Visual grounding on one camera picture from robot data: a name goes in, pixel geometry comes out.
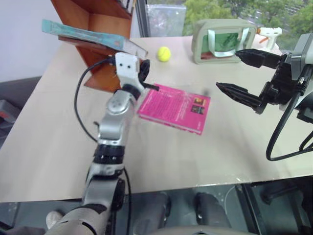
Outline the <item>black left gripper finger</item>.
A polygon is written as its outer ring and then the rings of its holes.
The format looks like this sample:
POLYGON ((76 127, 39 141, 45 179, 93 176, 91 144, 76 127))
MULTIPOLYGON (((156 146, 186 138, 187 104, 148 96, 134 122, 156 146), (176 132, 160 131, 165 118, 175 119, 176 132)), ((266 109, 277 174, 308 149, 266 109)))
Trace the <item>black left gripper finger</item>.
POLYGON ((143 83, 142 83, 142 86, 143 86, 145 89, 151 89, 151 90, 159 91, 159 86, 156 86, 156 85, 153 85, 153 84, 148 84, 148 83, 143 82, 143 83))

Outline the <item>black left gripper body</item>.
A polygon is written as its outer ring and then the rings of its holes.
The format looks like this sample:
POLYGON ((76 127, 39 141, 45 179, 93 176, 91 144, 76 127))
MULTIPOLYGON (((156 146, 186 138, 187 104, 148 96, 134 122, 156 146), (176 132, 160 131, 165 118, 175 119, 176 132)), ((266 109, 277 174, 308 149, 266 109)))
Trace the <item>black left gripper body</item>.
POLYGON ((144 82, 146 80, 146 77, 148 76, 149 71, 150 71, 150 60, 149 59, 143 60, 139 68, 139 74, 138 74, 139 82, 144 82))

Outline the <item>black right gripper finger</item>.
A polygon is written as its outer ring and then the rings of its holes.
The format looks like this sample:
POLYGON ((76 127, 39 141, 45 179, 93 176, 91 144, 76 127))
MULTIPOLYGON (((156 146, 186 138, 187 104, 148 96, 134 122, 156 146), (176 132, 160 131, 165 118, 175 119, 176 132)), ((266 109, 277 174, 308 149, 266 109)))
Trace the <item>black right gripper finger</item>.
POLYGON ((262 114, 266 107, 266 104, 260 97, 250 94, 248 90, 243 87, 239 87, 235 84, 220 82, 217 82, 216 86, 225 95, 236 102, 252 108, 257 114, 262 114))
POLYGON ((235 55, 246 65, 256 68, 265 66, 276 69, 282 61, 282 56, 258 49, 238 50, 235 55))

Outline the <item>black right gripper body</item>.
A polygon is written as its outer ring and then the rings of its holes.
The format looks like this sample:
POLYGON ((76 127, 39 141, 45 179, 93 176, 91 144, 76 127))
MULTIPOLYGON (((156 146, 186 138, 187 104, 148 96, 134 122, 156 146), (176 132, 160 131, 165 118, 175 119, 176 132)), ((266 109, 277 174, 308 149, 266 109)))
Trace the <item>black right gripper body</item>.
POLYGON ((303 95, 306 90, 306 80, 299 82, 292 79, 291 54, 276 55, 269 53, 263 66, 275 69, 274 76, 267 82, 260 94, 260 98, 265 103, 272 105, 287 104, 295 93, 303 95))

